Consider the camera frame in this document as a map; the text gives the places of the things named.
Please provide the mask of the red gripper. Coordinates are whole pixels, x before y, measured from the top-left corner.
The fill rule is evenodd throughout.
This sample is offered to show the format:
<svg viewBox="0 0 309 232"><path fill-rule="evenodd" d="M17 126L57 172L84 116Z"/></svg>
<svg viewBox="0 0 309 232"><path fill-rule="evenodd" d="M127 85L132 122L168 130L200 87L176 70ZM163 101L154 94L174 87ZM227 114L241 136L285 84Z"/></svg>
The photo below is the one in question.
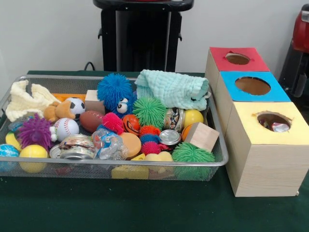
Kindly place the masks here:
<svg viewBox="0 0 309 232"><path fill-rule="evenodd" d="M292 46L297 52L294 56L294 78L291 93L301 97L309 76L309 5L302 6L295 20Z"/></svg>

